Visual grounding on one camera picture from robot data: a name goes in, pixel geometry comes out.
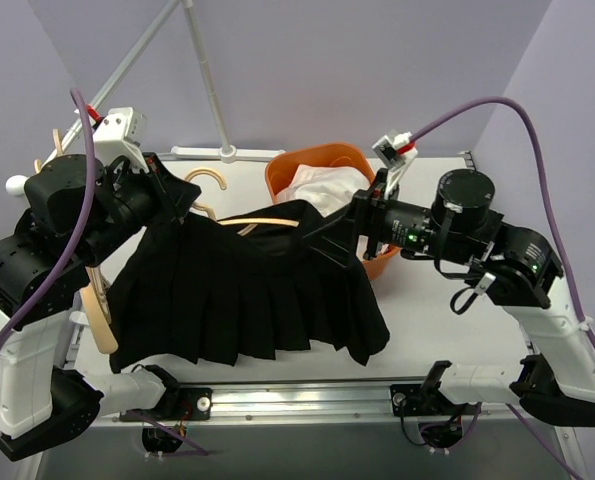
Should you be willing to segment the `white pleated skirt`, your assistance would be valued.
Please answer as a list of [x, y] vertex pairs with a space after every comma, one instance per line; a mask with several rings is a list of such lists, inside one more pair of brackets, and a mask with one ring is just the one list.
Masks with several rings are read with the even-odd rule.
[[289, 185], [276, 194], [279, 203], [304, 200], [323, 217], [347, 205], [369, 180], [354, 167], [314, 167], [299, 165]]

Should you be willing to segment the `orange plastic basket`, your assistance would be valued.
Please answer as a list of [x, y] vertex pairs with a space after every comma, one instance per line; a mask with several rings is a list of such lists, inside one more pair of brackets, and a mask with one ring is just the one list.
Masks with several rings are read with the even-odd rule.
[[353, 145], [346, 143], [329, 143], [283, 153], [266, 166], [265, 180], [274, 204], [279, 204], [276, 194], [285, 189], [299, 165], [314, 167], [349, 166], [359, 170], [370, 182], [375, 173], [363, 153]]

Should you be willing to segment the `black skirt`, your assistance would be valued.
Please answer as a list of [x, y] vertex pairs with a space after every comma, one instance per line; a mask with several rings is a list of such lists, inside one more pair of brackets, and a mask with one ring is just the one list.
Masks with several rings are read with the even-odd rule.
[[342, 268], [303, 245], [324, 222], [311, 204], [276, 204], [254, 217], [250, 233], [194, 214], [145, 231], [107, 294], [113, 372], [159, 354], [272, 360], [312, 341], [366, 364], [386, 347], [390, 333], [363, 265]]

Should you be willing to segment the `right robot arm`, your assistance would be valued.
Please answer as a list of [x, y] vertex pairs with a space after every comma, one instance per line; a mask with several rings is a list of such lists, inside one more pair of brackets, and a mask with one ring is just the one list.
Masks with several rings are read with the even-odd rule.
[[574, 317], [562, 262], [544, 236], [507, 224], [491, 207], [494, 194], [485, 174], [456, 169], [439, 179], [433, 204], [424, 208], [390, 198], [380, 170], [305, 242], [341, 266], [354, 259], [360, 237], [368, 256], [383, 243], [408, 259], [453, 263], [450, 278], [463, 288], [451, 310], [463, 314], [487, 297], [535, 348], [507, 365], [437, 361], [409, 405], [441, 413], [452, 405], [510, 404], [550, 425], [595, 428], [595, 346]]

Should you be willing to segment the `white metal clothes rack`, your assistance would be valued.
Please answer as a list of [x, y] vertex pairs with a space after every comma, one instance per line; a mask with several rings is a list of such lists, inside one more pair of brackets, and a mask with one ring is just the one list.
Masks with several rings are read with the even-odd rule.
[[[0, 1], [0, 239], [21, 207], [5, 179], [45, 156], [50, 132], [72, 123], [69, 91], [91, 99], [162, 10], [160, 1]], [[314, 13], [339, 13], [362, 49], [402, 45], [432, 2], [326, 4], [200, 1], [195, 14], [227, 132], [239, 147], [292, 147], [299, 37]], [[146, 146], [213, 145], [218, 138], [184, 13], [175, 9], [107, 99], [148, 119]]]

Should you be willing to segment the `aluminium mounting rail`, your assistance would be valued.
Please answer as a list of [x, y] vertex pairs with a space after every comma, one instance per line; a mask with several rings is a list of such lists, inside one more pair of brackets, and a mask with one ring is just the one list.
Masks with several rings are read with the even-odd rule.
[[181, 384], [166, 426], [295, 426], [392, 423], [423, 380], [412, 378], [288, 383]]

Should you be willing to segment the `wooden hanger for white skirt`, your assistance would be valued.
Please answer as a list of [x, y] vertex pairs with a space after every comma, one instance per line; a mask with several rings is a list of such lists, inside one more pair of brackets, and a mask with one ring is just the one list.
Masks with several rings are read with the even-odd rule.
[[34, 173], [38, 174], [41, 172], [42, 168], [49, 163], [50, 161], [62, 157], [64, 155], [64, 148], [62, 143], [62, 137], [58, 128], [53, 128], [51, 131], [52, 141], [53, 141], [53, 152], [48, 157], [47, 160], [42, 161], [40, 159], [35, 159], [33, 161], [33, 168]]

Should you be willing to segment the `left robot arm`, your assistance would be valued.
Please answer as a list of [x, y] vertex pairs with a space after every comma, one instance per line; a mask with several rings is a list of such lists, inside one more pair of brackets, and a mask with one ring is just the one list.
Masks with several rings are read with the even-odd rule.
[[153, 154], [109, 164], [58, 157], [23, 187], [28, 209], [0, 240], [0, 451], [19, 461], [67, 443], [99, 417], [171, 417], [180, 385], [164, 369], [87, 377], [54, 362], [76, 293], [145, 226], [181, 223], [200, 188]]

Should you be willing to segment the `wooden hanger for black skirt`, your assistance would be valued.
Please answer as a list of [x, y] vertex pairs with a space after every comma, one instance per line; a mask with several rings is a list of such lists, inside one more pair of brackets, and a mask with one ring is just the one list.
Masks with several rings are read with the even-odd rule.
[[[213, 168], [207, 167], [198, 167], [194, 168], [189, 171], [184, 180], [187, 183], [191, 183], [196, 177], [207, 175], [213, 178], [219, 188], [222, 191], [225, 191], [228, 186], [225, 180], [225, 177]], [[258, 226], [260, 225], [269, 225], [269, 226], [280, 226], [280, 227], [288, 227], [288, 228], [295, 228], [299, 225], [297, 220], [291, 220], [286, 218], [275, 218], [275, 217], [246, 217], [246, 218], [235, 218], [231, 220], [218, 220], [215, 214], [215, 211], [212, 207], [208, 205], [201, 204], [195, 201], [192, 206], [192, 210], [203, 212], [206, 216], [213, 220], [214, 222], [218, 223], [222, 226], [242, 226], [242, 229], [237, 232], [239, 236], [246, 236], [253, 232]]]

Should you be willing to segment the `wooden hanger for denim skirt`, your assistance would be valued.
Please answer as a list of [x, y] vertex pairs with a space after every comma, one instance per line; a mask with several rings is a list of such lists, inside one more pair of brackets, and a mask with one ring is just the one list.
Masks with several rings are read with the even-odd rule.
[[110, 355], [118, 349], [111, 329], [111, 314], [106, 298], [106, 282], [98, 267], [87, 267], [89, 283], [80, 297], [93, 339], [100, 353]]

